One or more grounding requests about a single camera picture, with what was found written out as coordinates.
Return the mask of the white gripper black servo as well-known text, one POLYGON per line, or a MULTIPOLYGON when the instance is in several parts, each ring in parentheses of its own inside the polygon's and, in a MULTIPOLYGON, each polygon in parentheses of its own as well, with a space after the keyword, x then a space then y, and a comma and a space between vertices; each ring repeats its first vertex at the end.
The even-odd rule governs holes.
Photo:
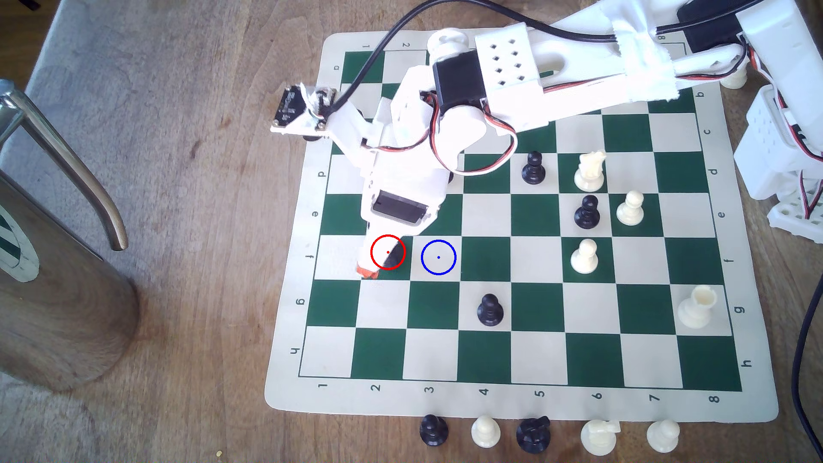
POLYGON ((406 256, 415 256, 413 237, 421 235, 438 217, 445 201, 450 172, 427 161, 415 161, 411 153, 360 152, 364 178, 360 215, 366 234, 356 256, 356 273, 377 279, 383 260, 374 257, 378 237, 386 238, 386 256, 403 241, 406 256))

